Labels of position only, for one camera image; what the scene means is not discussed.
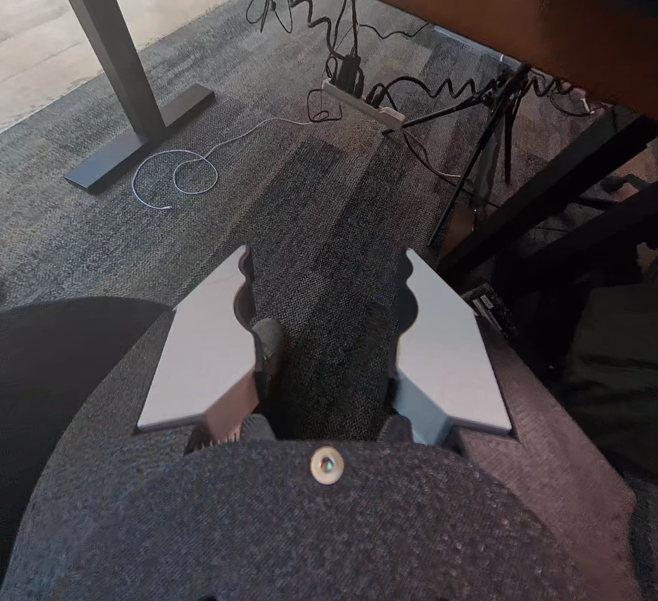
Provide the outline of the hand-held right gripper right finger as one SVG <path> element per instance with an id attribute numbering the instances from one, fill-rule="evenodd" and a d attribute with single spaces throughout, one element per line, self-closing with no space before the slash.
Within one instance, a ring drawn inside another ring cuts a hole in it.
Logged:
<path id="1" fill-rule="evenodd" d="M 508 437 L 513 424 L 474 310 L 411 248 L 396 274 L 400 327 L 388 360 L 392 408 L 418 444 L 453 428 Z"/>

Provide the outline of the person's leg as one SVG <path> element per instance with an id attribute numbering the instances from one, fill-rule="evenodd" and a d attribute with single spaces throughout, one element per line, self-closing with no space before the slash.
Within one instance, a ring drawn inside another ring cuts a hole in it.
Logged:
<path id="1" fill-rule="evenodd" d="M 170 308 L 91 297 L 1 311 L 1 531 L 21 520 L 78 409 Z"/>

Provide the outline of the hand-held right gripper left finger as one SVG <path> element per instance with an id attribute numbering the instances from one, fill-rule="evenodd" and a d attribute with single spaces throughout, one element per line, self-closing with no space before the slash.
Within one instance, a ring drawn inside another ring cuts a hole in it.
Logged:
<path id="1" fill-rule="evenodd" d="M 259 403 L 254 276 L 251 250 L 241 245 L 174 309 L 139 432 L 202 425 L 214 442 L 239 439 Z"/>

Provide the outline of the white power strip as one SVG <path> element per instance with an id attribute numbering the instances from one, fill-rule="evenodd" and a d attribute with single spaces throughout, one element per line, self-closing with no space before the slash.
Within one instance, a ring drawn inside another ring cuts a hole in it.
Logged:
<path id="1" fill-rule="evenodd" d="M 406 117 L 389 106 L 375 108 L 362 98 L 357 98 L 339 89 L 329 79 L 324 79 L 321 85 L 324 94 L 337 100 L 342 106 L 361 112 L 368 118 L 382 124 L 386 129 L 400 131 L 406 124 Z"/>

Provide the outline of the person's shoe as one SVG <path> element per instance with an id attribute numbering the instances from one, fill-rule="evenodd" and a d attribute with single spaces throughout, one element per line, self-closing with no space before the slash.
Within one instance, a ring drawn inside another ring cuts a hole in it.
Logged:
<path id="1" fill-rule="evenodd" d="M 258 321 L 253 326 L 252 335 L 255 345 L 255 388 L 259 403 L 265 405 L 279 385 L 286 339 L 281 324 L 273 318 Z"/>

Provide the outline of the black box with white label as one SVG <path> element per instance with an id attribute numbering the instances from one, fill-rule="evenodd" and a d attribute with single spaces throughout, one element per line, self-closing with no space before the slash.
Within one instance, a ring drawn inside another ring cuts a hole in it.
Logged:
<path id="1" fill-rule="evenodd" d="M 508 339 L 516 339 L 520 332 L 514 324 L 511 312 L 489 283 L 482 283 L 460 297 L 493 328 Z"/>

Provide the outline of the black tripod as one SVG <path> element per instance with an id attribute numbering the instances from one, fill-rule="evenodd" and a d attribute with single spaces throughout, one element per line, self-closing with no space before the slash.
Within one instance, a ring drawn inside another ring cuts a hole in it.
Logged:
<path id="1" fill-rule="evenodd" d="M 473 232 L 478 220 L 486 215 L 486 206 L 490 204 L 501 148 L 504 149 L 505 182 L 509 183 L 511 179 L 512 132 L 521 101 L 531 87 L 531 66 L 520 63 L 516 69 L 512 69 L 503 65 L 498 76 L 481 88 L 477 88 L 473 80 L 468 80 L 462 87 L 455 88 L 451 80 L 446 79 L 437 90 L 431 91 L 419 79 L 403 76 L 374 90 L 374 102 L 387 100 L 392 108 L 396 108 L 391 89 L 401 83 L 420 87 L 431 98 L 438 97 L 444 89 L 451 98 L 459 98 L 464 92 L 469 93 L 465 100 L 446 109 L 406 121 L 401 129 L 401 136 L 412 156 L 425 170 L 453 188 L 453 193 L 427 243 L 431 248 L 436 244 L 438 237 L 443 235 L 440 258 L 445 258 Z M 476 106 L 487 107 L 488 119 L 464 170 L 460 175 L 452 177 L 432 165 L 425 146 L 414 135 L 412 129 Z"/>

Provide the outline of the black desk leg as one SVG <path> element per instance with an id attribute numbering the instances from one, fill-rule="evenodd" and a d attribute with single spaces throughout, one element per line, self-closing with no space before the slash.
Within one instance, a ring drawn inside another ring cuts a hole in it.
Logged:
<path id="1" fill-rule="evenodd" d="M 130 123 L 123 134 L 72 169 L 65 179 L 100 194 L 215 100 L 194 84 L 160 109 L 118 0 L 69 0 Z"/>
<path id="2" fill-rule="evenodd" d="M 561 211 L 657 137 L 657 121 L 623 107 L 599 119 L 526 182 L 446 256 L 436 269 L 453 283 L 539 222 Z"/>

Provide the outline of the black power adapter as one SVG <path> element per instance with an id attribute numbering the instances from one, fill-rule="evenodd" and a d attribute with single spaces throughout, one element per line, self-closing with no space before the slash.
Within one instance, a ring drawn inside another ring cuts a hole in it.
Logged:
<path id="1" fill-rule="evenodd" d="M 365 85 L 361 57 L 355 53 L 345 56 L 332 80 L 332 84 L 351 96 L 361 98 Z"/>

